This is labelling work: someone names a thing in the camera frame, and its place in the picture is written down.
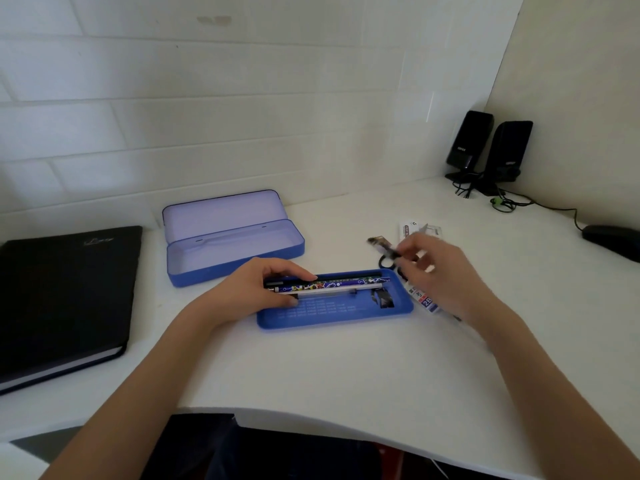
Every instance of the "forearm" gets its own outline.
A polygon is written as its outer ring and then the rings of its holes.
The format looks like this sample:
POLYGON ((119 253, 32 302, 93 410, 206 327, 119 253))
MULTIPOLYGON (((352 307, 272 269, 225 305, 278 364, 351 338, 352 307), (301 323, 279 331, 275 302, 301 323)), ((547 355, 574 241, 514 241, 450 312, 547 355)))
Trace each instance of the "forearm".
POLYGON ((558 370, 516 313, 496 302, 476 324, 549 479, 640 478, 640 462, 558 370))
POLYGON ((194 306, 185 308, 43 480, 140 478, 215 323, 194 306))

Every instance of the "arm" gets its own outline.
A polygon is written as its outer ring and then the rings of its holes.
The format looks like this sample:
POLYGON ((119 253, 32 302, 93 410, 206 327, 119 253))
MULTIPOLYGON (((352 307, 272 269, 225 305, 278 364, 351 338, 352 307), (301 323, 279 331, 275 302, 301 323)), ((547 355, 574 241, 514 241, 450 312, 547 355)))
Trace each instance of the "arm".
POLYGON ((213 330, 263 308, 297 304, 291 296, 262 287, 264 277, 280 273, 316 278, 289 261, 254 258, 188 304, 42 480, 140 478, 213 330))
POLYGON ((549 479, 637 479, 640 461, 558 370, 523 320, 459 248, 413 234, 397 248, 404 274, 485 339, 549 479), (427 251, 417 263, 409 261, 427 251), (428 266, 434 268, 425 273, 428 266))

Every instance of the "logo on notebook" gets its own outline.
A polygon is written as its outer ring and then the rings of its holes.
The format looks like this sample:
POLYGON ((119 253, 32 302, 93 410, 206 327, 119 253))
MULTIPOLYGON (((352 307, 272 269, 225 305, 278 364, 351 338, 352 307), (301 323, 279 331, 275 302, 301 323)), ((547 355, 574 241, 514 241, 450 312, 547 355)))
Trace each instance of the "logo on notebook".
POLYGON ((113 241, 112 237, 105 237, 104 239, 98 239, 97 237, 92 237, 91 239, 87 239, 84 242, 84 246, 92 246, 94 244, 101 244, 103 242, 113 241))

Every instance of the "left hand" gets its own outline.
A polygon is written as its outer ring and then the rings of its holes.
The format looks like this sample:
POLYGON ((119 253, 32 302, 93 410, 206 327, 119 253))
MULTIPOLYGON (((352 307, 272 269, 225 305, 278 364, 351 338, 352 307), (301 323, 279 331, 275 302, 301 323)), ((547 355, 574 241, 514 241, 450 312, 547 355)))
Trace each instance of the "left hand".
POLYGON ((265 308, 297 306, 298 300, 291 295, 265 290, 262 282, 267 276, 295 276, 304 281, 317 278, 285 259, 252 258, 189 306, 218 322, 239 320, 265 308))

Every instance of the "blue pencil case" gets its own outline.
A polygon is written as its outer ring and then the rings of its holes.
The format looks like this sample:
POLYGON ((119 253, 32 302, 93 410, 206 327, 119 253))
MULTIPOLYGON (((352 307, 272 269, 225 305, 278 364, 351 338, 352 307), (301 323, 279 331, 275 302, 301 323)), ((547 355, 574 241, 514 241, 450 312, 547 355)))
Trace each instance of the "blue pencil case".
MULTIPOLYGON (((398 275, 390 269, 370 269, 350 273, 319 274, 320 280, 347 280, 359 276, 384 276, 388 282, 377 289, 340 291, 330 294, 300 294, 295 308, 267 308, 258 312, 258 325, 264 330, 278 330, 332 322, 357 321, 406 315, 413 310, 413 300, 404 290, 398 275)), ((295 278, 271 280, 285 286, 295 278)))
POLYGON ((226 276, 254 256, 305 252, 305 238, 274 190, 169 205, 162 215, 166 270, 176 287, 226 276))

